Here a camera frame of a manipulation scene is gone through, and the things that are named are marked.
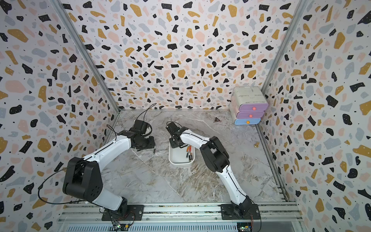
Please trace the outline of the white plastic storage box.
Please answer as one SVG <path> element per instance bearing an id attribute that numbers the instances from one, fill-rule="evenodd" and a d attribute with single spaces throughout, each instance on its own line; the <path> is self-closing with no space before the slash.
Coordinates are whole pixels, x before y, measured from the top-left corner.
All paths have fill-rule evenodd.
<path id="1" fill-rule="evenodd" d="M 185 148 L 171 148 L 169 142 L 169 162 L 178 168 L 188 168 L 192 165 L 195 160 L 195 148 L 191 146 L 191 152 L 187 152 L 187 148 L 190 145 L 187 145 Z M 188 156 L 193 155 L 193 161 L 189 161 Z"/>

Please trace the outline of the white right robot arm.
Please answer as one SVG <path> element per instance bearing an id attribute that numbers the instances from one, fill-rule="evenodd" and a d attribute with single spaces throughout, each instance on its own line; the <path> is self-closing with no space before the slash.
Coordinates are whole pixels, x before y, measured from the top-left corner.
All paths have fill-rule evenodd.
<path id="1" fill-rule="evenodd" d="M 229 154 L 217 137 L 208 138 L 198 135 L 187 127 L 178 127 L 173 122 L 166 126 L 166 130 L 170 134 L 169 141 L 172 148 L 190 145 L 198 149 L 207 168 L 221 179 L 231 199 L 231 209 L 225 210 L 227 217 L 261 219 L 258 205 L 239 185 L 231 168 Z"/>

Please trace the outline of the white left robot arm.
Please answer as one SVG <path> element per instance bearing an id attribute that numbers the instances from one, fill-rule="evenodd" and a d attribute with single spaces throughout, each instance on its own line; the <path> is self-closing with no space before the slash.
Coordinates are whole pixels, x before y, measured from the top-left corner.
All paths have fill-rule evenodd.
<path id="1" fill-rule="evenodd" d="M 105 209 L 102 220 L 125 219 L 129 216 L 126 198 L 105 189 L 101 171 L 123 152 L 155 147 L 154 137 L 123 130 L 115 139 L 83 158 L 69 160 L 62 191 L 68 196 L 87 201 Z"/>

